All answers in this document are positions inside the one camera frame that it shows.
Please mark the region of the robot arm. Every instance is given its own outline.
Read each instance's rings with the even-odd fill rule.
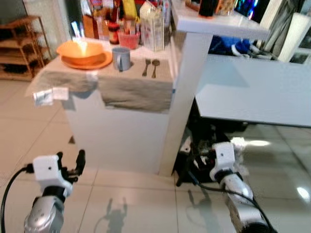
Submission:
[[[24,222],[26,233],[59,233],[64,223],[64,202],[73,191],[73,183],[83,172],[85,151],[79,151],[76,169],[68,171],[62,166],[62,153],[39,156],[33,167],[36,180],[40,183],[41,197],[34,200],[33,208]]]
[[[212,180],[217,181],[221,189],[234,191],[253,200],[251,188],[243,182],[238,173],[234,173],[234,146],[230,142],[213,145],[216,155],[215,167],[210,171]],[[270,233],[267,222],[259,209],[247,199],[224,193],[225,203],[230,211],[231,221],[238,233]]]

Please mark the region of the spoon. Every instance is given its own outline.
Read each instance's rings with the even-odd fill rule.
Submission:
[[[155,67],[154,72],[152,74],[152,78],[155,79],[156,78],[156,67],[160,65],[160,61],[158,59],[155,59],[152,61],[152,65],[154,65]]]
[[[143,76],[147,76],[147,68],[148,68],[148,65],[151,63],[151,60],[150,59],[146,59],[146,66],[145,66],[145,70],[144,72],[142,73]]]

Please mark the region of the cord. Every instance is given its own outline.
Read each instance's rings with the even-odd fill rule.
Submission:
[[[220,189],[220,188],[212,188],[212,187],[207,187],[205,185],[202,185],[199,183],[199,181],[196,179],[196,177],[192,174],[191,171],[188,171],[189,175],[191,176],[191,178],[193,179],[194,183],[196,185],[198,185],[199,187],[206,189],[208,191],[214,191],[214,192],[221,192],[221,193],[229,193],[229,194],[235,194],[238,195],[246,200],[248,200],[250,203],[252,203],[261,213],[262,217],[264,218],[264,220],[267,222],[267,225],[271,231],[271,233],[276,233],[276,230],[273,228],[273,226],[271,225],[271,222],[269,221],[267,215],[264,213],[264,211],[261,209],[261,207],[258,205],[258,203],[255,200],[250,199],[249,197],[246,197],[245,195],[243,195],[242,193],[238,193],[235,191],[231,191],[231,190],[226,190],[226,189]]]
[[[1,203],[1,213],[0,213],[0,218],[1,218],[1,232],[5,233],[5,224],[4,224],[4,210],[5,210],[5,203],[6,203],[6,198],[8,196],[10,187],[13,183],[13,181],[16,179],[16,177],[22,173],[23,171],[26,171],[27,173],[33,173],[34,172],[34,167],[32,164],[28,164],[27,166],[21,168],[20,170],[18,170],[14,176],[10,179],[8,185],[5,188],[4,194],[3,194],[3,198],[2,198],[2,203]]]

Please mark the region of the gray mug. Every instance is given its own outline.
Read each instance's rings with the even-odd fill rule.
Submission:
[[[128,70],[131,67],[130,50],[124,47],[112,49],[113,66],[119,71]]]

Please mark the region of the beige cloth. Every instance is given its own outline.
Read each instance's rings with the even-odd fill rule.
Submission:
[[[98,88],[106,106],[151,112],[169,110],[173,92],[169,62],[160,60],[156,78],[152,79],[153,65],[148,66],[147,76],[143,77],[145,60],[131,60],[131,68],[123,72],[115,70],[113,64],[99,70],[83,71],[65,66],[57,57],[37,74],[26,95],[52,87],[67,87],[73,92]]]

